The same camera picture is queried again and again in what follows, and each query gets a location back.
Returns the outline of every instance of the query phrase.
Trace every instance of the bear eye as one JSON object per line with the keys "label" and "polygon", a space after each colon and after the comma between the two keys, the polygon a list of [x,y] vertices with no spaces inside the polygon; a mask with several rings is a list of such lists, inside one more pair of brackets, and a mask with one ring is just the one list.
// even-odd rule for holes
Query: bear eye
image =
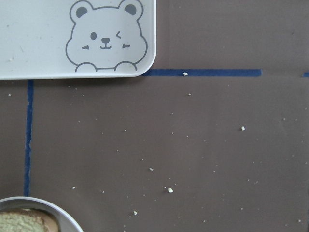
{"label": "bear eye", "polygon": [[120,31],[116,34],[116,37],[118,37],[119,39],[121,39],[121,37],[119,36]]}
{"label": "bear eye", "polygon": [[97,34],[95,32],[92,32],[91,35],[90,35],[90,38],[92,40],[95,40],[97,38]]}

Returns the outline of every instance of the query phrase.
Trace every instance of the bear mouth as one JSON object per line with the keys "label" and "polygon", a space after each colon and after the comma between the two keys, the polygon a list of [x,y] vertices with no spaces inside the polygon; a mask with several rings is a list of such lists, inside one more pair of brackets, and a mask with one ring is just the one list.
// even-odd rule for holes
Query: bear mouth
{"label": "bear mouth", "polygon": [[100,46],[100,48],[103,49],[103,50],[104,50],[104,49],[111,49],[112,46],[109,46],[109,47],[108,47],[108,46],[105,45],[105,47]]}

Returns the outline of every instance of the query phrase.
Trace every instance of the cake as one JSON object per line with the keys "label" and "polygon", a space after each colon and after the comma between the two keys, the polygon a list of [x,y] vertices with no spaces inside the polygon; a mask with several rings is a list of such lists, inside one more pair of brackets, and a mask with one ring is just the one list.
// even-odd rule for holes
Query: cake
{"label": "cake", "polygon": [[30,209],[0,212],[0,232],[59,232],[52,215]]}

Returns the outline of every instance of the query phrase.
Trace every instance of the bear nose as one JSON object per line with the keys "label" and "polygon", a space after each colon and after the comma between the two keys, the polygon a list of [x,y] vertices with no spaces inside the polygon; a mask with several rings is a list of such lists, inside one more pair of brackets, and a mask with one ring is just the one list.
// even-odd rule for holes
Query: bear nose
{"label": "bear nose", "polygon": [[108,44],[110,42],[110,38],[102,38],[102,43]]}

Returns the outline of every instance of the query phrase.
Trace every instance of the bear ear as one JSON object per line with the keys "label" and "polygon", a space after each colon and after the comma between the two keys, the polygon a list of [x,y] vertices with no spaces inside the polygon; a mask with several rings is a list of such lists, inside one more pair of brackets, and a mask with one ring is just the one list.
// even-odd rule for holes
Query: bear ear
{"label": "bear ear", "polygon": [[141,18],[144,12],[143,5],[139,0],[123,0],[119,9],[131,14],[137,20]]}
{"label": "bear ear", "polygon": [[78,1],[76,2],[70,10],[70,17],[74,23],[76,23],[81,17],[86,13],[93,10],[91,3],[87,1]]}

